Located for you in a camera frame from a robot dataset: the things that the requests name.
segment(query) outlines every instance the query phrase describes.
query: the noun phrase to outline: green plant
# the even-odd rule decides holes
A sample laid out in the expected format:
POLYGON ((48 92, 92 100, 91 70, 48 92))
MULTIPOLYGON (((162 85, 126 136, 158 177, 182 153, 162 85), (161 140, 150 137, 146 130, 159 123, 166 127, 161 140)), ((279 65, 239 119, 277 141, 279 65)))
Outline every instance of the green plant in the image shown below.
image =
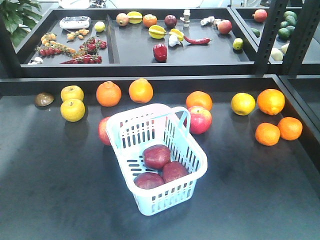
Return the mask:
POLYGON ((5 28, 9 32, 10 39, 15 47, 26 37, 28 30, 37 24, 42 18, 33 9, 41 11, 41 5, 37 0, 0 0, 0 13, 3 17, 5 28))

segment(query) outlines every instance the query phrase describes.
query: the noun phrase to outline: dark red apple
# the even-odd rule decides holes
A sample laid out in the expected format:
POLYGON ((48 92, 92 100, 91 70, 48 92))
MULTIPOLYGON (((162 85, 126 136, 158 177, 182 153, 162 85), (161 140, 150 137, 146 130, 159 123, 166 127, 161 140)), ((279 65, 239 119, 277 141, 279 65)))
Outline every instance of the dark red apple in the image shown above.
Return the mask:
POLYGON ((157 144, 146 148, 142 153, 144 165, 149 169, 161 170, 170 162, 170 149, 166 145, 157 144))
POLYGON ((191 115, 190 133, 203 134, 206 132, 212 123, 212 115, 209 110, 203 106, 192 106, 188 108, 191 115))
POLYGON ((109 120, 109 118, 110 117, 107 116, 99 122, 98 136, 99 136, 99 139, 101 140, 101 142, 103 142, 103 144, 111 146, 110 139, 109 139, 109 137, 107 135, 107 131, 106 131, 107 121, 109 120))
POLYGON ((229 20, 222 20, 218 24, 218 30, 221 34, 228 34, 232 29, 232 24, 229 20))
POLYGON ((165 181, 158 173, 146 171, 136 176, 134 183, 141 189, 154 189, 165 184, 165 181))
POLYGON ((178 161, 168 162, 163 166, 162 169, 162 178, 165 183, 169 183, 173 180, 182 178, 183 176, 186 176, 188 174, 189 173, 186 167, 178 161))
POLYGON ((177 25, 177 18, 174 15, 167 15, 164 18, 164 24, 168 29, 173 29, 177 25))

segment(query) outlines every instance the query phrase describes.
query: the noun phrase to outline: red bell pepper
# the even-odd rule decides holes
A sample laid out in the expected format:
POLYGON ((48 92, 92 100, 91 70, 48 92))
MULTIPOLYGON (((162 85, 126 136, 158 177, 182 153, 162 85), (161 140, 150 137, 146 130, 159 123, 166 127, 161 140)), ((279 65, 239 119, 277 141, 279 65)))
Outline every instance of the red bell pepper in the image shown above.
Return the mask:
POLYGON ((153 56, 159 62, 167 61, 168 49, 163 43, 159 43, 153 46, 153 56))

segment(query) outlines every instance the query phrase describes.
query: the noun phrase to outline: white plastic basket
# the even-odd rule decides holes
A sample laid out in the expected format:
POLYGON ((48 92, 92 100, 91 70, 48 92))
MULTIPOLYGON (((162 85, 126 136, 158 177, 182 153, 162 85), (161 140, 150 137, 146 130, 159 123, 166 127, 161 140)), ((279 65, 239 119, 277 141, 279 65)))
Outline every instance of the white plastic basket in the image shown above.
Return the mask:
POLYGON ((189 130, 190 113, 182 106, 170 108, 154 103, 109 118, 106 132, 126 185, 142 214, 154 215, 190 199, 197 179, 207 171, 207 156, 189 130), (146 168, 142 157, 144 149, 156 144, 166 145, 171 161, 182 163, 189 174, 153 189, 139 188, 134 183, 138 174, 156 172, 146 168))

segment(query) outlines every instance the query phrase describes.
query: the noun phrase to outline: orange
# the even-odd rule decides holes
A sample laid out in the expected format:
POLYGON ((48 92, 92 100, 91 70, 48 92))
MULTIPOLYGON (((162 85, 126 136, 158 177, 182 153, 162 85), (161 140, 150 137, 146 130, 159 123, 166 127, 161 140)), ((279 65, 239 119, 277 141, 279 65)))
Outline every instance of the orange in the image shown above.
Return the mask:
POLYGON ((271 123, 263 122, 255 130, 255 139, 263 145, 275 145, 278 143, 279 138, 279 128, 271 123))
POLYGON ((185 100, 186 108, 191 108, 193 106, 201 106, 207 110, 211 110, 213 106, 212 99, 210 95, 203 91, 194 91, 189 94, 185 100))
POLYGON ((95 96, 102 106, 113 107, 119 103, 122 93, 117 84, 112 81, 105 81, 98 86, 95 96))
POLYGON ((157 22, 158 22, 157 17, 152 14, 144 15, 142 19, 143 25, 145 25, 147 28, 150 28, 152 25, 156 25, 157 22))
POLYGON ((280 137, 293 141, 300 137, 302 133, 302 123, 294 117, 284 117, 278 123, 280 137))
POLYGON ((266 89, 258 95, 256 102, 262 112, 274 116, 284 109, 285 96, 277 89, 266 89))
POLYGON ((129 96, 135 103, 145 104, 154 96, 154 90, 147 79, 139 78, 130 84, 129 96))

